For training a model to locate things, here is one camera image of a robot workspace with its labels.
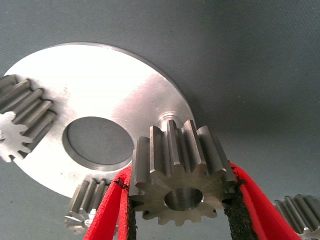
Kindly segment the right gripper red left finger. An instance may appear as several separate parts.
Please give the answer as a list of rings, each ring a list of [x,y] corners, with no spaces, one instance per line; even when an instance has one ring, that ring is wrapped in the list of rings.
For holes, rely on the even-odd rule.
[[[137,238],[136,214],[129,199],[131,172],[132,168],[129,166],[114,177],[84,236],[85,240],[112,240],[116,224],[119,240]]]

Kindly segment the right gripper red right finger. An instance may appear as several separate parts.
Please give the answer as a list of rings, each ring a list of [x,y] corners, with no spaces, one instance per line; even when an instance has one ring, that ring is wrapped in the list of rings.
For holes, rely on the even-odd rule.
[[[236,177],[236,197],[224,212],[233,240],[298,240],[265,193],[242,168],[230,163]]]

